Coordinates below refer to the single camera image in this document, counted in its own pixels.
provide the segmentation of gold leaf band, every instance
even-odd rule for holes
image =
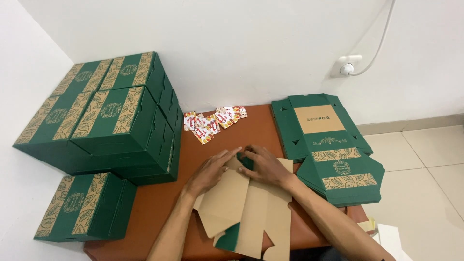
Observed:
[[[316,162],[361,157],[357,148],[315,151],[311,155]]]
[[[132,85],[143,85],[147,83],[148,71],[150,69],[151,59],[153,52],[144,52],[140,57],[139,66],[137,67],[137,73],[135,74]]]
[[[62,121],[58,131],[53,136],[53,140],[67,139],[72,132],[72,129],[76,125],[82,110],[92,96],[92,92],[82,92],[77,95],[76,100],[72,104],[71,109],[66,114],[66,117]]]
[[[42,222],[40,223],[39,228],[35,233],[36,237],[50,235],[50,232],[55,225],[57,216],[61,210],[61,207],[63,206],[64,200],[68,195],[69,188],[71,187],[73,181],[74,176],[63,177],[61,180],[55,195],[53,195],[53,199],[50,202],[50,205],[48,205],[44,218],[42,219]]]
[[[95,214],[95,207],[97,207],[107,177],[108,172],[93,176],[92,183],[82,203],[81,211],[76,219],[71,235],[86,234],[89,231],[90,222]]]
[[[72,134],[73,138],[77,137],[86,137],[89,135],[92,130],[95,120],[100,113],[100,110],[103,107],[103,104],[108,96],[109,91],[97,91],[89,106],[87,106],[87,111],[82,116],[79,125]]]
[[[113,129],[113,134],[126,133],[130,131],[142,91],[143,86],[129,88],[121,113],[119,114],[116,125]]]
[[[377,182],[371,173],[339,177],[323,177],[322,182],[327,190],[377,185]]]
[[[108,70],[108,73],[106,74],[105,80],[103,81],[102,86],[100,87],[100,90],[109,90],[113,88],[113,85],[115,84],[116,78],[119,74],[119,70],[121,69],[122,63],[124,62],[125,58],[125,56],[114,58]]]
[[[69,72],[61,80],[60,84],[58,84],[58,87],[56,87],[56,89],[52,92],[50,96],[57,96],[63,94],[66,91],[66,89],[68,89],[69,85],[74,80],[79,71],[82,69],[82,66],[84,66],[84,64],[73,65],[71,70],[69,70]]]
[[[18,139],[14,142],[14,144],[24,144],[24,143],[28,143],[31,141],[32,137],[34,137],[34,134],[37,132],[40,125],[45,120],[45,118],[47,117],[52,107],[55,105],[56,101],[58,101],[58,98],[59,96],[48,97],[45,100],[45,102],[42,104],[40,109],[35,113],[34,117],[32,117],[31,121],[26,126],[26,128],[23,130],[23,132],[18,137]]]
[[[105,75],[108,66],[111,64],[113,59],[102,60],[100,64],[97,66],[97,69],[93,72],[92,77],[90,78],[89,82],[85,86],[83,91],[96,91],[98,88],[98,84],[102,80],[103,76]]]

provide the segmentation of power cord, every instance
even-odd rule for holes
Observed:
[[[348,75],[357,76],[357,75],[363,74],[367,70],[369,70],[369,68],[372,66],[372,64],[374,64],[374,61],[377,58],[377,55],[380,53],[380,49],[382,48],[383,42],[385,40],[385,35],[387,34],[388,26],[390,25],[390,18],[392,17],[393,7],[395,5],[395,2],[396,2],[396,0],[392,0],[392,4],[390,6],[390,12],[388,13],[388,17],[387,17],[387,22],[385,23],[385,29],[383,29],[382,39],[380,39],[379,48],[377,49],[377,52],[375,53],[374,57],[372,58],[372,61],[369,63],[369,65],[366,68],[364,68],[364,70],[362,70],[360,72],[356,72],[356,73],[350,72],[350,73],[348,73]]]

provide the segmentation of hand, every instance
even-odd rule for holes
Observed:
[[[229,169],[224,164],[241,149],[223,150],[207,159],[187,181],[185,191],[196,198],[214,187],[221,180],[222,173]]]
[[[283,187],[294,176],[266,148],[248,145],[245,147],[244,154],[242,154],[242,157],[245,156],[254,161],[255,171],[245,167],[240,167],[238,170],[258,182]]]

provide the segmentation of ornamental logo print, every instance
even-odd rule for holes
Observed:
[[[47,117],[45,118],[45,122],[47,124],[61,122],[66,117],[67,113],[68,109],[55,109],[47,115]]]
[[[63,203],[63,209],[66,213],[77,211],[81,209],[83,202],[83,193],[73,193],[71,196],[66,198],[66,201]]]
[[[308,118],[308,121],[318,121],[318,120],[328,120],[330,119],[328,116],[325,117],[315,117],[315,118]]]
[[[119,115],[121,112],[121,103],[110,103],[103,107],[101,115],[103,118],[110,118]]]
[[[349,168],[349,164],[343,160],[337,160],[334,162],[334,169],[340,175],[348,175],[351,173],[351,169]]]
[[[80,72],[76,75],[74,78],[75,81],[77,82],[82,82],[82,81],[88,81],[90,77],[92,77],[93,72],[92,71],[84,71]]]
[[[134,74],[137,71],[137,65],[124,65],[119,73],[123,76]]]

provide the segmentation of wall socket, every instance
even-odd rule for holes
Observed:
[[[355,55],[346,55],[340,57],[335,63],[334,66],[332,66],[332,69],[330,70],[330,77],[331,78],[342,78],[342,77],[348,77],[349,75],[343,75],[340,73],[340,68],[344,66],[345,64],[352,64],[354,69],[356,70],[356,65],[359,63],[359,61],[362,60],[362,55],[360,54],[355,54]]]

